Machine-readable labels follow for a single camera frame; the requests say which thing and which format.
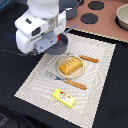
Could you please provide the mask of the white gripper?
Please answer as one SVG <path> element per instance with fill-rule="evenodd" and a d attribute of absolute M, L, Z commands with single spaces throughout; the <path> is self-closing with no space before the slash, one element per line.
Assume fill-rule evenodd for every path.
<path fill-rule="evenodd" d="M 66 28 L 66 12 L 51 19 L 41 19 L 26 11 L 15 21 L 18 49 L 28 54 L 36 49 L 46 51 L 59 41 L 59 35 Z"/>

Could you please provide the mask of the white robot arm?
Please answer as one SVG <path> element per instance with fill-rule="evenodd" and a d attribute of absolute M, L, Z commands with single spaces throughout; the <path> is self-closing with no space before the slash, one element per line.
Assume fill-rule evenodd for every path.
<path fill-rule="evenodd" d="M 66 12 L 59 12 L 59 0 L 21 0 L 28 10 L 15 21 L 18 49 L 28 54 L 44 52 L 59 42 L 66 28 Z"/>

